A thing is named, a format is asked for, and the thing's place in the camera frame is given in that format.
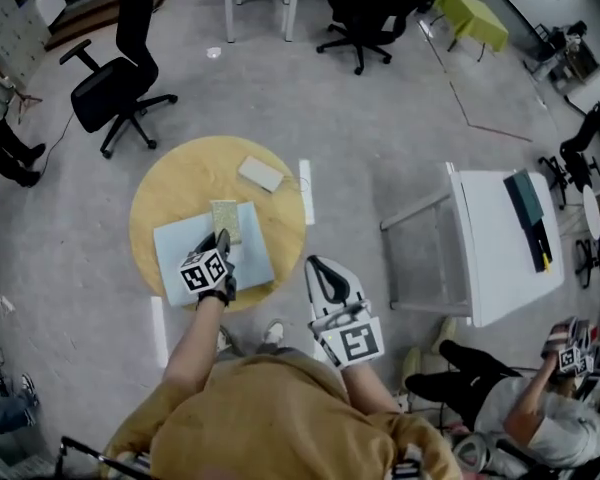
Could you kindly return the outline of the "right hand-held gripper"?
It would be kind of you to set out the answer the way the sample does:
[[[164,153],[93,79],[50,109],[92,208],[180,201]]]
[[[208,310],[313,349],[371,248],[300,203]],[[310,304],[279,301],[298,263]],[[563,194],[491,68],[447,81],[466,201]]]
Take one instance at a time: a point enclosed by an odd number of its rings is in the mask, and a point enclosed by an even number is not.
[[[385,348],[380,320],[372,315],[370,302],[362,301],[358,276],[317,255],[307,258],[304,272],[317,317],[308,327],[331,363],[343,370],[381,357]]]

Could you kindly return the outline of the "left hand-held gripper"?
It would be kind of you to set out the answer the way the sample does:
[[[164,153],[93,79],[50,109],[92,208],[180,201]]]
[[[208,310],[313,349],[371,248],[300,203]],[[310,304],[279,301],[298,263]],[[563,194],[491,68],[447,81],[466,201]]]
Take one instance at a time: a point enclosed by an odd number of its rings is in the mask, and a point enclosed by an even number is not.
[[[183,283],[184,301],[192,303],[201,294],[218,291],[224,284],[226,303],[236,299],[235,266],[226,261],[231,251],[231,236],[226,228],[211,232],[190,253],[179,267]]]

